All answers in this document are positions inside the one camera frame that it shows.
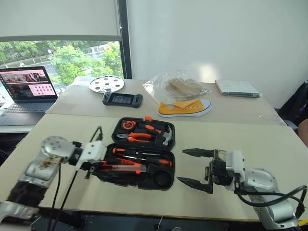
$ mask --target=book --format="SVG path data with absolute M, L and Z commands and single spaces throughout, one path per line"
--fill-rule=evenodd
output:
M 217 79 L 215 84 L 222 95 L 259 98 L 261 94 L 248 82 Z

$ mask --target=laptop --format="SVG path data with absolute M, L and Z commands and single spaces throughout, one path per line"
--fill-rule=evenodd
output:
M 35 125 L 58 98 L 43 66 L 0 69 L 0 81 L 14 101 L 0 126 Z

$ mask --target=screwdriver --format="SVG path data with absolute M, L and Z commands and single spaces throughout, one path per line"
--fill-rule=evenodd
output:
M 146 159 L 144 158 L 137 158 L 137 157 L 133 157 L 133 156 L 127 156 L 124 155 L 123 157 L 126 158 L 131 158 L 131 159 L 135 159 L 135 160 L 139 160 L 139 161 L 145 161 L 145 163 L 147 164 L 155 164 L 161 167 L 172 167 L 172 162 L 165 160 L 165 159 L 158 159 L 158 158 L 152 158 L 152 157 L 147 157 Z
M 159 155 L 155 153 L 139 153 L 134 150 L 129 150 L 129 149 L 124 149 L 124 148 L 114 148 L 112 150 L 113 154 L 118 154 L 118 155 L 138 155 L 138 154 L 143 154 L 143 155 Z
M 162 130 L 156 129 L 155 127 L 148 124 L 139 123 L 138 128 L 145 128 L 149 133 L 154 135 L 162 135 Z

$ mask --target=pliers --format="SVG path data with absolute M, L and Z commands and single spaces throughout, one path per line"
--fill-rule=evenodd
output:
M 130 134 L 117 134 L 117 137 L 121 139 L 127 139 L 128 142 L 150 142 L 149 140 L 138 140 L 136 138 L 151 138 L 152 136 L 147 133 L 134 133 L 131 132 Z

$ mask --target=white plate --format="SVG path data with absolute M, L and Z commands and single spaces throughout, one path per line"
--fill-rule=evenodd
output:
M 124 80 L 118 76 L 102 76 L 93 80 L 89 88 L 98 93 L 115 92 L 124 87 Z

